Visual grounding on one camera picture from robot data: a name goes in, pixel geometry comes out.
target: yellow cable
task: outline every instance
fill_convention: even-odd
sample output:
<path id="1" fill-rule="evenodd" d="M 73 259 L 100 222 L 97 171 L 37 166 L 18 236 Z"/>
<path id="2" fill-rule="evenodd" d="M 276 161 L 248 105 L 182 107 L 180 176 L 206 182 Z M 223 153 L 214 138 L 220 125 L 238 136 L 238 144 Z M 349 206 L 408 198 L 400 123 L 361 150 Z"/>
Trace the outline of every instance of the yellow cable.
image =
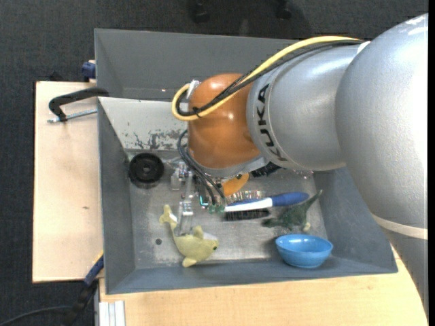
<path id="1" fill-rule="evenodd" d="M 274 62 L 277 60 L 283 58 L 285 55 L 289 54 L 290 52 L 296 51 L 299 48 L 310 46 L 315 43 L 324 43 L 324 42 L 331 42 L 331 41 L 344 41 L 344 40 L 354 40 L 358 41 L 358 39 L 354 39 L 352 37 L 341 37 L 341 36 L 319 36 L 319 37 L 313 37 L 311 39 L 303 40 L 294 43 L 293 45 L 290 45 L 283 50 L 276 53 L 274 56 L 271 56 L 268 60 L 266 60 L 264 63 L 262 63 L 259 67 L 257 67 L 254 71 L 252 71 L 243 81 L 241 84 L 250 79 L 252 76 L 257 75 L 259 72 L 267 69 L 269 66 L 271 66 Z M 182 116 L 177 112 L 177 101 L 179 97 L 189 88 L 189 84 L 184 85 L 181 87 L 177 93 L 175 93 L 175 96 L 172 100 L 172 114 L 178 118 L 181 121 L 193 121 L 197 120 L 199 117 L 197 115 L 189 115 L 189 116 Z M 215 105 L 209 107 L 208 109 L 201 112 L 201 117 L 204 117 L 208 115 L 209 113 L 215 111 L 218 107 L 225 104 L 227 101 L 229 101 L 234 95 L 236 95 L 239 91 L 236 91 L 232 93 L 230 96 L 227 96 L 225 99 L 222 99 L 220 102 L 216 103 Z"/>

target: black cable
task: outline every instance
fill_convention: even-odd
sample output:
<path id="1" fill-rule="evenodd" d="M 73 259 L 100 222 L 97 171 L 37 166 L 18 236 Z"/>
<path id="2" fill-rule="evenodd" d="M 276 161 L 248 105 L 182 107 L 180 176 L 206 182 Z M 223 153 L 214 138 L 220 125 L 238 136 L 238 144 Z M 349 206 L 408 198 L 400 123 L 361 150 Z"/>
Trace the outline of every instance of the black cable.
<path id="1" fill-rule="evenodd" d="M 49 308 L 42 308 L 42 309 L 36 309 L 36 310 L 32 310 L 31 312 L 27 312 L 18 316 L 15 316 L 12 319 L 6 320 L 2 323 L 0 323 L 0 326 L 5 326 L 5 325 L 9 325 L 15 321 L 18 321 L 26 316 L 31 316 L 31 315 L 35 315 L 35 314 L 39 314 L 42 312 L 61 312 L 64 313 L 62 310 L 64 309 L 70 309 L 71 306 L 57 306 L 57 307 L 49 307 Z"/>
<path id="2" fill-rule="evenodd" d="M 211 101 L 209 101 L 207 104 L 203 105 L 202 107 L 194 107 L 194 108 L 192 108 L 191 111 L 182 112 L 182 111 L 180 111 L 179 104 L 180 104 L 182 98 L 186 95 L 186 93 L 187 93 L 187 90 L 186 90 L 178 98 L 178 100 L 176 102 L 177 112 L 181 116 L 197 115 L 198 117 L 201 117 L 200 113 L 203 112 L 204 110 L 207 110 L 208 108 L 216 105 L 217 103 L 219 103 L 220 101 L 224 100 L 225 98 L 227 98 L 231 94 L 235 93 L 236 91 L 240 90 L 243 87 L 246 87 L 248 84 L 252 83 L 256 79 L 258 79 L 259 77 L 263 76 L 264 74 L 272 71 L 273 69 L 276 69 L 277 67 L 281 66 L 285 62 L 293 60 L 296 57 L 302 56 L 302 55 L 307 54 L 309 52 L 312 52 L 314 50 L 320 50 L 322 48 L 330 48 L 330 47 L 336 47 L 336 46 L 349 46 L 349 45 L 354 45 L 354 44 L 359 44 L 359 43 L 362 43 L 362 41 L 360 41 L 360 40 L 337 40 L 337 41 L 330 41 L 330 42 L 325 42 L 325 43 L 315 43 L 313 45 L 302 46 L 301 48 L 298 48 L 298 49 L 294 50 L 293 52 L 290 52 L 289 54 L 286 54 L 285 58 L 282 58 L 281 60 L 278 60 L 278 61 L 274 62 L 269 67 L 267 67 L 266 69 L 262 70 L 258 74 L 250 77 L 246 81 L 243 81 L 243 80 L 252 71 L 250 71 L 249 73 L 246 73 L 246 74 L 240 76 L 240 78 L 236 79 L 232 84 L 229 85 L 229 87 L 227 87 L 225 90 L 220 92 L 215 98 L 213 98 Z"/>
<path id="3" fill-rule="evenodd" d="M 276 164 L 273 164 L 272 162 L 269 162 L 265 166 L 262 166 L 259 169 L 255 169 L 254 171 L 251 171 L 251 175 L 253 177 L 269 176 L 270 174 L 274 173 L 278 169 L 281 169 L 281 167 L 277 166 Z"/>
<path id="4" fill-rule="evenodd" d="M 177 142 L 177 148 L 178 148 L 178 152 L 181 156 L 181 158 L 183 159 L 183 161 L 193 170 L 196 172 L 196 175 L 198 176 L 198 178 L 201 180 L 201 182 L 203 183 L 203 185 L 205 186 L 207 192 L 209 193 L 210 197 L 211 197 L 211 201 L 213 204 L 215 204 L 215 199 L 214 199 L 214 194 L 213 191 L 211 190 L 211 188 L 209 187 L 208 183 L 210 183 L 213 188 L 216 190 L 216 192 L 222 197 L 225 198 L 225 195 L 223 193 L 223 191 L 213 182 L 213 180 L 206 175 L 201 168 L 199 168 L 195 161 L 189 156 L 189 154 L 185 151 L 185 149 L 183 148 L 183 146 L 181 146 L 181 140 L 184 138 L 184 136 L 186 135 L 187 130 L 183 131 L 179 138 L 178 138 L 178 142 Z"/>
<path id="5" fill-rule="evenodd" d="M 72 326 L 74 324 L 78 315 L 84 311 L 86 306 L 89 304 L 90 300 L 94 296 L 98 288 L 98 280 L 93 280 L 90 285 L 84 283 L 82 290 L 80 291 L 79 297 L 76 303 L 64 314 L 62 318 L 61 326 Z"/>

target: black carpet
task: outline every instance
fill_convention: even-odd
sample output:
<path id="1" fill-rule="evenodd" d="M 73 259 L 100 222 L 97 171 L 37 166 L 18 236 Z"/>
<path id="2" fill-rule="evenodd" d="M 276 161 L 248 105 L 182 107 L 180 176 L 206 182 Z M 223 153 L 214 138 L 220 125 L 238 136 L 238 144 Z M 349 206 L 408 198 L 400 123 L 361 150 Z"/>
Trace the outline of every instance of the black carpet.
<path id="1" fill-rule="evenodd" d="M 208 0 L 211 20 L 195 24 L 188 13 L 192 1 L 0 0 L 0 324 L 34 309 L 70 305 L 81 287 L 31 282 L 32 83 L 53 71 L 66 81 L 82 81 L 82 63 L 94 58 L 94 28 L 372 39 L 428 11 L 428 0 L 291 0 L 292 19 L 278 20 L 273 0 Z M 47 313 L 14 324 L 58 325 L 59 320 Z M 92 320 L 90 310 L 77 325 Z"/>

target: wooden table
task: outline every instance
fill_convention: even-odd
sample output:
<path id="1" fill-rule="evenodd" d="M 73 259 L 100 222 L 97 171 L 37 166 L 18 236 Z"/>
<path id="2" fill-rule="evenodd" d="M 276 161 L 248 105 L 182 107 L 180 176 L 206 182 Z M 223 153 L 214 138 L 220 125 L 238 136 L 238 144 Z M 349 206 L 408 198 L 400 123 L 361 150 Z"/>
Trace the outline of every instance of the wooden table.
<path id="1" fill-rule="evenodd" d="M 34 283 L 83 279 L 103 247 L 97 117 L 47 123 L 51 98 L 93 85 L 36 83 Z M 396 274 L 122 295 L 106 295 L 101 278 L 99 300 L 124 300 L 128 326 L 427 325 L 412 278 L 397 255 L 396 262 Z"/>

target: orange object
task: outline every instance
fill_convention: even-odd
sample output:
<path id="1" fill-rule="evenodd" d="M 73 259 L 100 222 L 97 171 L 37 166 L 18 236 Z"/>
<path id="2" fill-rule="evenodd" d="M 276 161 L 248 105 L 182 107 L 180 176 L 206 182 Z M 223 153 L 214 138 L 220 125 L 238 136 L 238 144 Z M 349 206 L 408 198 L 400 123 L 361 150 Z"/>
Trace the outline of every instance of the orange object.
<path id="1" fill-rule="evenodd" d="M 241 177 L 233 177 L 231 180 L 226 181 L 222 184 L 224 188 L 224 196 L 230 196 L 231 194 L 239 191 L 248 181 L 249 173 L 241 175 Z"/>
<path id="2" fill-rule="evenodd" d="M 189 109 L 207 104 L 240 76 L 229 73 L 206 79 L 193 92 Z M 251 85 L 243 87 L 215 111 L 199 120 L 189 121 L 189 153 L 200 165 L 223 169 L 260 155 L 246 122 L 246 102 L 250 88 Z"/>

